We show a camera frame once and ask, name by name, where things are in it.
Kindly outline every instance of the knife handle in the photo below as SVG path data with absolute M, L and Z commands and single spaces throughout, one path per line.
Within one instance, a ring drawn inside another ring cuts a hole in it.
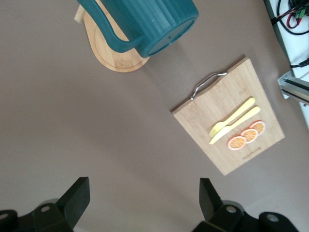
M 240 125 L 241 123 L 243 123 L 244 121 L 248 120 L 249 118 L 251 118 L 252 116 L 256 115 L 257 113 L 259 113 L 261 110 L 261 108 L 259 106 L 256 106 L 254 108 L 252 108 L 251 110 L 249 110 L 247 113 L 245 113 L 240 119 L 238 119 L 236 122 L 234 122 L 231 125 L 231 130 L 234 129 L 236 126 Z
M 226 124 L 233 121 L 243 112 L 245 112 L 250 106 L 252 106 L 254 103 L 255 103 L 255 98 L 254 97 L 249 98 L 243 105 L 241 105 L 240 108 L 237 109 L 237 111 L 235 111 L 227 120 L 225 120 Z

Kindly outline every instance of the orange slice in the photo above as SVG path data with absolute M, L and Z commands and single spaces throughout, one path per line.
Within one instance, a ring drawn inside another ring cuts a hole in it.
M 257 136 L 259 135 L 259 131 L 254 128 L 249 128 L 244 130 L 240 135 L 245 137 L 247 143 L 249 144 L 256 140 Z
M 265 129 L 266 129 L 266 124 L 265 122 L 259 120 L 259 121 L 255 121 L 254 123 L 252 123 L 249 128 L 253 128 L 253 129 L 256 129 L 259 134 L 258 136 L 260 136 L 261 134 L 264 133 Z
M 231 150 L 239 150 L 241 148 L 243 148 L 246 145 L 246 138 L 238 135 L 238 136 L 234 136 L 233 138 L 231 138 L 228 142 L 227 142 L 227 146 L 228 148 L 230 148 Z

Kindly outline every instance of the pitcher handle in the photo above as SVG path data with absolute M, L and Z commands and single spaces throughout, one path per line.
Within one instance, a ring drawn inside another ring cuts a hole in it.
M 79 4 L 89 13 L 92 19 L 101 30 L 108 46 L 116 52 L 126 52 L 137 47 L 143 40 L 143 36 L 139 36 L 131 41 L 121 40 L 114 32 L 106 15 L 95 0 L 77 0 Z

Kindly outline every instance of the yellow knife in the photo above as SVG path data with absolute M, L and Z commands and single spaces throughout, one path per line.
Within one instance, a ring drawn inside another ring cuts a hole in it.
M 222 138 L 225 134 L 229 133 L 231 130 L 233 130 L 236 126 L 243 123 L 244 121 L 248 120 L 252 116 L 259 113 L 261 108 L 259 106 L 256 106 L 249 110 L 247 113 L 245 113 L 241 118 L 239 118 L 236 122 L 234 122 L 230 126 L 223 127 L 216 135 L 211 139 L 209 142 L 211 145 L 217 142 L 220 138 Z

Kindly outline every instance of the metal bracket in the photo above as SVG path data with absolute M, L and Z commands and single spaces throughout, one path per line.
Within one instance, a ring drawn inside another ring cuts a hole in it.
M 309 83 L 293 76 L 292 71 L 278 79 L 278 84 L 284 99 L 289 97 L 309 104 Z

